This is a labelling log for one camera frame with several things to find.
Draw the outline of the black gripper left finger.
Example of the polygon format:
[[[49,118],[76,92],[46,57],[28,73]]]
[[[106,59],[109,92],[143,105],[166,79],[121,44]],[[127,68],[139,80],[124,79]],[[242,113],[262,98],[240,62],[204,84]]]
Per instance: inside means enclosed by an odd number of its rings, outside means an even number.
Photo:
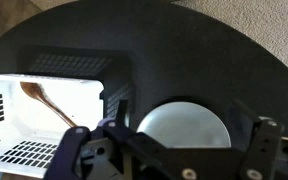
[[[43,180],[85,180],[76,172],[81,147],[90,140],[90,130],[85,126],[68,129],[44,174]]]

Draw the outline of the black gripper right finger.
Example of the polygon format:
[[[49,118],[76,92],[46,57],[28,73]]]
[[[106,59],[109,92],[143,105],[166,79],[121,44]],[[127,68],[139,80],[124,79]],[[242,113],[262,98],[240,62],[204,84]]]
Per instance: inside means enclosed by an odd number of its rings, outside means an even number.
[[[273,119],[261,120],[241,100],[234,100],[236,118],[250,122],[248,146],[239,167],[241,180],[273,180],[284,126]]]

